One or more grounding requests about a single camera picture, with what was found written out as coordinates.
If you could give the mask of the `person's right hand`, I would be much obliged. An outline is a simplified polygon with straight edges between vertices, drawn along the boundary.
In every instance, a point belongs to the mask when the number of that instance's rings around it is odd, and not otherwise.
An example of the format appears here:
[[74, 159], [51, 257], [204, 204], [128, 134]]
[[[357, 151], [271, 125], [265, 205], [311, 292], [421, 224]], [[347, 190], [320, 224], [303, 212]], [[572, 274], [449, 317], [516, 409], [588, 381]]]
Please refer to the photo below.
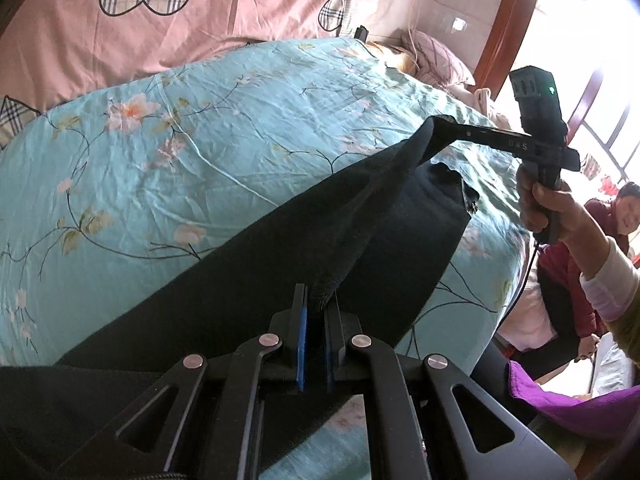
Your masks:
[[555, 223], [556, 236], [569, 248], [596, 248], [608, 242], [597, 221], [569, 190], [550, 190], [525, 170], [516, 173], [521, 219], [526, 229], [541, 233]]

